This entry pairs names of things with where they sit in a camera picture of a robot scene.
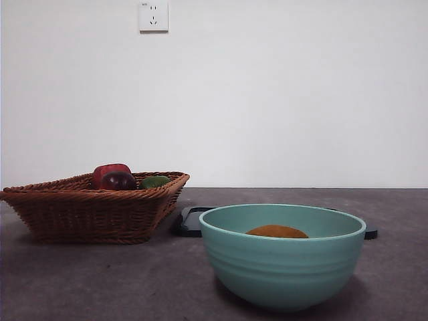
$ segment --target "green lime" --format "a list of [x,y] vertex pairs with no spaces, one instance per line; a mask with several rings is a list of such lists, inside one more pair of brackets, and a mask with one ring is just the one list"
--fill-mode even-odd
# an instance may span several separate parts
[[171,180],[163,175],[149,176],[140,182],[138,189],[152,189],[154,187],[165,185],[169,182],[171,182]]

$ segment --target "brown wicker basket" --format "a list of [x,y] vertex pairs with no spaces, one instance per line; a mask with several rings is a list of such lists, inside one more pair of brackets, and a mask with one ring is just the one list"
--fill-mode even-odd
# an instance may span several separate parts
[[135,191],[90,189],[92,173],[58,181],[6,187],[6,201],[36,240],[43,243],[116,243],[147,241],[171,213],[189,175],[180,172],[133,173],[137,184],[153,175],[171,182]]

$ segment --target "red apple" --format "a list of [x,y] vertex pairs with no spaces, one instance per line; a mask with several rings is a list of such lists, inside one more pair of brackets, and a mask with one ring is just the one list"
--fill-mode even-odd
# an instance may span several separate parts
[[92,174],[92,188],[99,189],[101,186],[102,177],[105,174],[114,171],[126,172],[131,174],[131,170],[125,164],[107,164],[98,166]]
[[100,189],[131,191],[136,189],[136,181],[130,173],[120,171],[109,172],[102,177]]

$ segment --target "teal bowl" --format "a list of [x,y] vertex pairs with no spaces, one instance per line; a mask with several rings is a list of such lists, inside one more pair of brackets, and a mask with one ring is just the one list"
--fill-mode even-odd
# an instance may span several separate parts
[[[218,207],[199,218],[215,274],[237,296],[269,310],[298,311],[337,294],[352,275],[366,223],[302,205]],[[248,235],[258,226],[294,227],[309,238]]]

